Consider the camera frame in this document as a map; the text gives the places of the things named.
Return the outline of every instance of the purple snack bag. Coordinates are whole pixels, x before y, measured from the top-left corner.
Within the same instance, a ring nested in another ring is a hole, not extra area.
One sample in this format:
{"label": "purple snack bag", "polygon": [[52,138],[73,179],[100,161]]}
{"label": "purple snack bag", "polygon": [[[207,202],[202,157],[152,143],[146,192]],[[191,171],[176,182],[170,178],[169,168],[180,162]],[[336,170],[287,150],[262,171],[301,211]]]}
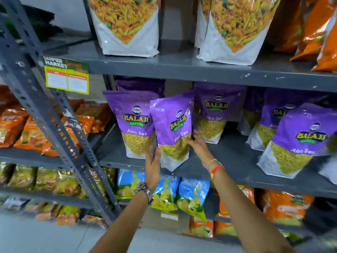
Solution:
{"label": "purple snack bag", "polygon": [[151,100],[151,115],[162,151],[160,164],[170,171],[188,159],[189,145],[184,136],[191,137],[193,102],[193,90]]}
{"label": "purple snack bag", "polygon": [[244,136],[249,136],[255,124],[261,119],[265,90],[264,87],[248,86],[247,88],[246,99],[238,124],[238,131]]}
{"label": "purple snack bag", "polygon": [[304,103],[281,119],[258,165],[268,175],[293,179],[336,130],[336,111]]}
{"label": "purple snack bag", "polygon": [[165,79],[116,76],[115,82],[118,91],[146,90],[164,97]]}
{"label": "purple snack bag", "polygon": [[156,147],[150,101],[158,95],[150,91],[103,91],[122,132],[126,156],[145,159],[149,144]]}
{"label": "purple snack bag", "polygon": [[261,119],[250,133],[247,143],[263,151],[273,138],[281,118],[305,102],[315,103],[326,97],[325,92],[267,88],[264,94]]}
{"label": "purple snack bag", "polygon": [[227,119],[236,109],[246,86],[223,83],[195,82],[196,103],[200,112],[196,127],[204,135],[205,141],[217,144]]}

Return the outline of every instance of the hand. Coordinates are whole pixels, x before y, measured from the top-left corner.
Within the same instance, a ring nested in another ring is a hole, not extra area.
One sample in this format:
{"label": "hand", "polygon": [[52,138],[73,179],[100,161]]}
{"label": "hand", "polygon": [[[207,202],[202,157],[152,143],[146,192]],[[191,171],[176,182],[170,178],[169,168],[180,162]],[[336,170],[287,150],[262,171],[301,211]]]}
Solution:
{"label": "hand", "polygon": [[157,147],[154,158],[152,153],[152,147],[149,146],[145,153],[145,184],[150,189],[151,193],[156,190],[160,179],[160,147]]}
{"label": "hand", "polygon": [[197,131],[196,129],[193,130],[193,137],[194,140],[184,136],[185,140],[194,149],[194,152],[200,158],[203,166],[207,169],[206,165],[208,165],[208,163],[214,159],[214,156],[208,150],[205,139],[200,131]]}

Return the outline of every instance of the forearm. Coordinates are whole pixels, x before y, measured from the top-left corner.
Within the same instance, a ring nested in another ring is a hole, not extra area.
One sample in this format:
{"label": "forearm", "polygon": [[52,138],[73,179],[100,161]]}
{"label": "forearm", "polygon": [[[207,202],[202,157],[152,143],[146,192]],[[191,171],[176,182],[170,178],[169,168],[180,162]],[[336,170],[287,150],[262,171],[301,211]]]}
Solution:
{"label": "forearm", "polygon": [[126,253],[149,200],[143,191],[133,196],[130,203],[89,253]]}
{"label": "forearm", "polygon": [[292,252],[283,235],[247,198],[224,170],[217,171],[214,176],[214,185],[226,206],[230,220],[246,252]]}

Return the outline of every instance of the person's left hand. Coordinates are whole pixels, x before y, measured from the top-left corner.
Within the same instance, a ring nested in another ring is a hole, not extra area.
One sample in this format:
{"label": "person's left hand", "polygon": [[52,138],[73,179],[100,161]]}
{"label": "person's left hand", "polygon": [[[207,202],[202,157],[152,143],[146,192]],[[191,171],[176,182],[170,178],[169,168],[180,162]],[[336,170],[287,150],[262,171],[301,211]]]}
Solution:
{"label": "person's left hand", "polygon": [[153,193],[160,179],[160,147],[157,147],[154,158],[152,153],[152,147],[149,146],[145,153],[145,184]]}

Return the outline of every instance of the person's right hand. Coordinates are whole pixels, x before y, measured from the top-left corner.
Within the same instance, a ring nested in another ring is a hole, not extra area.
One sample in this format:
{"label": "person's right hand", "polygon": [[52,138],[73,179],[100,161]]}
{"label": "person's right hand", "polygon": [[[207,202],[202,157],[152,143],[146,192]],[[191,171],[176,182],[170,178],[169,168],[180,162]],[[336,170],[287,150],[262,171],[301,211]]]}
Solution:
{"label": "person's right hand", "polygon": [[200,131],[193,130],[194,140],[184,136],[187,143],[194,149],[196,155],[200,158],[203,166],[207,169],[208,163],[214,159],[214,156],[208,150],[205,139]]}

